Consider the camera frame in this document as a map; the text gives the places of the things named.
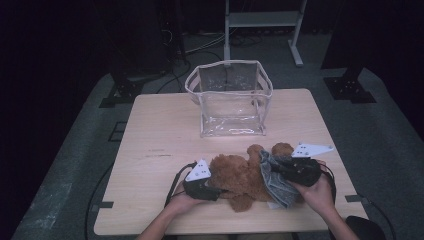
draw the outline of transparent plastic container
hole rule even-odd
[[[264,123],[273,88],[258,61],[198,66],[185,88],[201,109],[201,137],[266,135]]]

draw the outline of wire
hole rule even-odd
[[[246,4],[247,3],[247,0],[245,0],[245,1],[243,1],[243,5],[242,5],[242,7],[241,7],[241,9],[240,9],[240,12],[244,12],[245,11],[245,8],[246,8]],[[253,1],[251,1],[250,2],[250,5],[249,5],[249,10],[248,11],[251,11],[252,10],[252,8],[253,8],[253,5],[255,4],[255,0],[253,0]],[[234,29],[232,29],[231,31],[230,31],[230,33],[229,33],[229,35],[231,36],[231,35],[233,35],[236,31],[237,31],[237,29],[238,28],[234,28]],[[197,34],[197,35],[202,35],[202,36],[207,36],[207,35],[213,35],[213,34],[215,34],[215,33],[203,33],[203,34]],[[194,48],[194,49],[190,49],[190,50],[187,50],[187,51],[185,51],[185,54],[187,55],[187,54],[190,54],[190,53],[193,53],[193,52],[196,52],[196,51],[199,51],[199,50],[203,50],[203,49],[206,49],[206,48],[209,48],[209,47],[212,47],[212,46],[214,46],[214,45],[216,45],[216,44],[219,44],[219,43],[221,43],[222,41],[224,41],[225,40],[225,34],[221,34],[221,36],[219,36],[218,38],[216,38],[216,39],[214,39],[214,40],[212,40],[212,41],[210,41],[210,42],[208,42],[208,43],[206,43],[206,44],[203,44],[202,46],[200,46],[200,47],[197,47],[197,48]],[[252,45],[254,45],[254,44],[258,44],[258,43],[260,43],[260,42],[262,42],[262,38],[261,38],[261,40],[260,41],[258,41],[258,42],[255,42],[254,40],[252,40],[253,41],[253,43],[251,43],[249,46],[252,46]]]
[[[199,33],[192,33],[192,34],[182,34],[183,36],[185,35],[194,35],[194,36],[200,36],[200,37],[205,37],[205,38],[216,38],[216,35],[221,36],[222,32],[199,32]]]
[[[174,81],[174,80],[177,80],[178,81],[178,86],[180,87],[180,91],[181,91],[181,82],[179,81],[179,78],[180,77],[182,77],[182,76],[184,76],[186,73],[188,73],[188,71],[190,71],[190,69],[191,69],[191,63],[190,63],[190,61],[187,61],[187,65],[188,65],[188,68],[187,68],[187,70],[184,72],[184,73],[182,73],[182,74],[180,74],[179,76],[175,76],[175,74],[174,73],[172,73],[172,74],[174,74],[174,78],[172,78],[171,80],[169,80],[169,81],[167,81],[166,83],[164,83],[157,91],[156,91],[156,94],[158,94],[166,85],[168,85],[169,83],[171,83],[172,81]]]
[[[172,34],[172,32],[171,31],[169,31],[169,30],[165,30],[165,29],[163,29],[162,30],[162,32],[166,32],[166,33],[169,33],[169,40],[168,40],[168,42],[167,43],[163,43],[163,44],[165,44],[165,46],[168,46],[168,44],[170,44],[171,42],[172,42],[172,39],[173,39],[173,34]]]
[[[379,207],[379,206],[377,206],[377,204],[375,203],[375,202],[373,202],[373,201],[371,201],[371,200],[369,200],[367,197],[364,197],[364,195],[362,195],[362,194],[360,194],[360,193],[358,193],[357,192],[357,194],[361,197],[361,198],[364,198],[364,199],[366,199],[367,201],[368,201],[368,203],[369,204],[371,204],[375,209],[377,209],[377,211],[378,212],[380,212],[380,214],[383,216],[383,218],[387,221],[387,224],[389,225],[389,228],[390,228],[390,232],[391,232],[391,234],[392,234],[392,238],[393,238],[393,240],[396,240],[396,232],[395,232],[395,229],[394,229],[394,227],[393,227],[393,225],[392,225],[392,223],[390,222],[390,219],[387,217],[387,215],[384,213],[384,211]]]
[[[100,183],[103,181],[107,173],[112,169],[113,164],[115,161],[112,162],[112,164],[109,165],[109,167],[106,169],[106,171],[103,173],[103,175],[100,177],[100,179],[97,181],[96,186],[94,187],[93,192],[91,193],[90,201],[88,202],[87,210],[85,212],[85,224],[84,224],[84,237],[88,240],[88,215],[90,213],[90,207],[93,202],[94,194],[97,192],[97,189],[100,186]]]
[[[212,55],[214,55],[215,57],[217,57],[219,61],[222,61],[222,58],[221,58],[218,54],[216,54],[216,53],[214,53],[214,52],[210,52],[210,51],[198,51],[198,52],[190,53],[190,54],[188,54],[187,56],[193,55],[193,54],[195,54],[195,53],[208,53],[208,54],[212,54]]]
[[[261,43],[263,41],[262,36],[258,35],[257,37],[259,38],[259,40],[255,40],[255,39],[253,39],[251,37],[245,37],[245,36],[238,36],[238,35],[236,35],[236,40],[238,40],[240,43],[239,44],[235,44],[233,42],[235,39],[232,38],[230,45],[232,47],[248,48],[248,47],[254,46],[256,44],[259,44],[259,43]]]
[[[196,162],[187,164],[183,168],[181,168],[181,170],[177,174],[175,174],[175,178],[174,178],[174,181],[172,182],[171,188],[169,189],[168,195],[167,195],[166,200],[165,200],[165,206],[164,207],[166,207],[166,205],[168,205],[169,201],[171,201],[172,193],[174,192],[174,189],[177,186],[177,183],[178,183],[178,180],[180,179],[181,173],[189,167],[194,168],[196,166],[196,164],[197,164]]]
[[[327,166],[327,165],[325,165],[325,164],[322,164],[322,163],[318,163],[319,165],[321,165],[321,166],[323,166],[323,167],[325,167],[325,169],[327,169],[327,171],[329,171],[330,172],[330,174],[331,174],[331,178],[332,178],[332,180],[333,181],[335,181],[336,179],[334,178],[334,173],[333,173],[333,171],[331,171],[331,169]]]

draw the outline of brown teddy bear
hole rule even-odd
[[[260,151],[264,148],[253,144],[247,149],[249,159],[246,161],[238,155],[224,155],[212,159],[209,186],[226,189],[220,198],[228,199],[235,212],[250,209],[254,201],[273,201],[262,177]],[[272,147],[274,156],[290,156],[293,148],[288,143],[277,143]]]

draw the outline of gray cloth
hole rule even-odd
[[[281,174],[271,172],[271,163],[280,164],[281,161],[288,161],[291,157],[274,157],[265,150],[261,150],[261,172],[264,178],[268,193],[276,203],[285,208],[289,208],[296,200],[299,192],[290,183],[288,183]]]

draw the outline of shelf leg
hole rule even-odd
[[[230,0],[225,0],[224,60],[230,60]]]
[[[300,6],[300,10],[299,10],[299,14],[297,16],[296,27],[294,29],[293,39],[288,41],[290,51],[293,55],[293,59],[294,59],[294,62],[295,62],[297,67],[303,66],[303,61],[302,61],[302,58],[300,57],[299,51],[297,50],[296,44],[297,44],[297,39],[298,39],[299,33],[300,33],[300,27],[302,26],[303,16],[304,16],[304,13],[305,13],[305,8],[306,8],[307,2],[308,2],[307,0],[302,1],[302,4]]]

